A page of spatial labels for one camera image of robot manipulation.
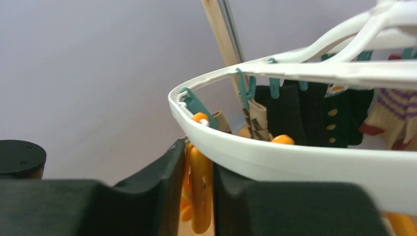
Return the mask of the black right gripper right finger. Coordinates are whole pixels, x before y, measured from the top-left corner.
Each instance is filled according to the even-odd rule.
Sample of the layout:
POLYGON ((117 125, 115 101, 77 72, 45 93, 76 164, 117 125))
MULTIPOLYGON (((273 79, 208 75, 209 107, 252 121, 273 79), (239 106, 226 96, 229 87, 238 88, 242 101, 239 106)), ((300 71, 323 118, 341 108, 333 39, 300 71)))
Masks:
POLYGON ((213 167, 217 236, 386 236, 359 186, 340 182, 265 182, 213 167))

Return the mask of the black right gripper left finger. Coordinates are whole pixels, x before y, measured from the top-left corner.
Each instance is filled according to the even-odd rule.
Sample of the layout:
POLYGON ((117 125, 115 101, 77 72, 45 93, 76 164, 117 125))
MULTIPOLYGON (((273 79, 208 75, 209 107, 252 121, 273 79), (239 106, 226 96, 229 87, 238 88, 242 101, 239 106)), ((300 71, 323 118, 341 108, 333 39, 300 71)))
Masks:
POLYGON ((46 151, 20 140, 0 143, 3 236, 175 236, 185 142, 108 186, 91 179, 43 180, 46 151))

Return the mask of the orange clothes peg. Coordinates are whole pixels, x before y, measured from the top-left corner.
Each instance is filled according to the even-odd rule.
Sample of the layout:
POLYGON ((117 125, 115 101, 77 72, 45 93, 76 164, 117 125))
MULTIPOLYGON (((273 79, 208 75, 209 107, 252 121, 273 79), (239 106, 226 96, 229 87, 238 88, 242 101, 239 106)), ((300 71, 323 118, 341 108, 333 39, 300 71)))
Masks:
POLYGON ((191 221, 197 234, 205 233, 211 224, 213 204, 212 162, 192 143, 185 149, 179 218, 191 221))

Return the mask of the argyle brown sock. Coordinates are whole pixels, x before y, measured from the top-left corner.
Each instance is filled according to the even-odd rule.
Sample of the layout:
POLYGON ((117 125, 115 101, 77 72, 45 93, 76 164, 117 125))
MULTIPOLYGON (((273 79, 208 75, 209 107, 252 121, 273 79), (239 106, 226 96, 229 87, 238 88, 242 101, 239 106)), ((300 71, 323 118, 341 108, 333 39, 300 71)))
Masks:
POLYGON ((267 109, 254 99, 248 100, 249 108, 243 108, 245 121, 248 126, 250 138, 269 142, 272 138, 268 130, 267 109))
POLYGON ((221 111, 216 111, 215 113, 212 114, 212 116, 217 121, 217 124, 218 124, 217 130, 232 134, 232 129, 229 123, 227 122, 226 118, 224 117, 224 114, 221 111))

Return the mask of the white round sock hanger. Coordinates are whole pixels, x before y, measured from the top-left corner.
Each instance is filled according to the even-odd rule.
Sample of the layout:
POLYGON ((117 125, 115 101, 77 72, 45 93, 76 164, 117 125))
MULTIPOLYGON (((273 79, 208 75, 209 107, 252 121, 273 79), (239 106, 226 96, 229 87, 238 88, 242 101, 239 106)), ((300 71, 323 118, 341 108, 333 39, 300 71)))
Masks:
POLYGON ((383 211, 417 213, 417 154, 411 151, 306 147, 256 141, 192 120, 183 97, 236 75, 335 83, 366 88, 416 89, 417 62, 355 62, 364 50, 410 47, 417 36, 414 0, 380 0, 372 9, 329 30, 310 46, 232 65, 195 77, 168 94, 174 118, 213 162, 258 181, 341 181, 363 187, 383 211))

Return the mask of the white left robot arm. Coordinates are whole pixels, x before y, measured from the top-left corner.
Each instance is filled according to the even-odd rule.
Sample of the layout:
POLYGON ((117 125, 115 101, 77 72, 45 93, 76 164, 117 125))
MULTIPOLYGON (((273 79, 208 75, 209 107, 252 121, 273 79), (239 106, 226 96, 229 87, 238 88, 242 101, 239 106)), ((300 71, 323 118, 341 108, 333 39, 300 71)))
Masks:
POLYGON ((185 142, 108 186, 91 179, 43 180, 46 151, 20 140, 0 143, 3 236, 175 236, 185 142))

